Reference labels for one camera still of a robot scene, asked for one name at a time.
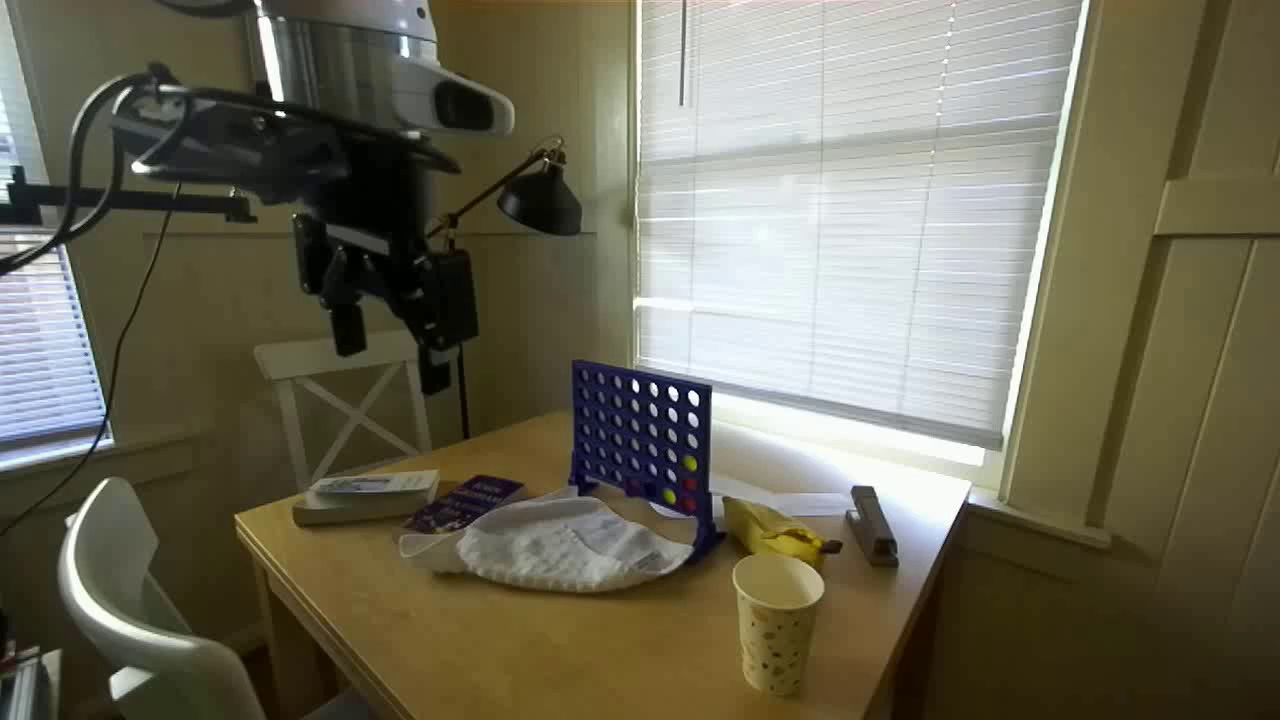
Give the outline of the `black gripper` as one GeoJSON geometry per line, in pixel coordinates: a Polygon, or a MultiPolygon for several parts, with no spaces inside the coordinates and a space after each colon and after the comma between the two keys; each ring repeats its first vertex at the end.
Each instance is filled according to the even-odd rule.
{"type": "Polygon", "coordinates": [[[482,332],[471,259],[433,252],[425,241],[382,241],[359,229],[293,222],[299,288],[320,297],[342,356],[367,349],[359,301],[376,297],[411,332],[422,362],[422,392],[452,390],[452,349],[482,332]]]}

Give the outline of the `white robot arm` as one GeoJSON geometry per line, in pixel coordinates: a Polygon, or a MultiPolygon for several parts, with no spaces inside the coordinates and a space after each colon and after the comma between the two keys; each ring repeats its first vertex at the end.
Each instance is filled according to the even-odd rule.
{"type": "Polygon", "coordinates": [[[518,127],[518,104],[437,55],[430,0],[165,0],[189,15],[254,15],[265,88],[143,79],[114,108],[135,177],[234,185],[293,205],[298,268],[328,309],[342,356],[367,349],[376,297],[417,341],[425,392],[452,384],[475,338],[471,263],[430,243],[430,180],[457,162],[433,131],[518,127]]]}

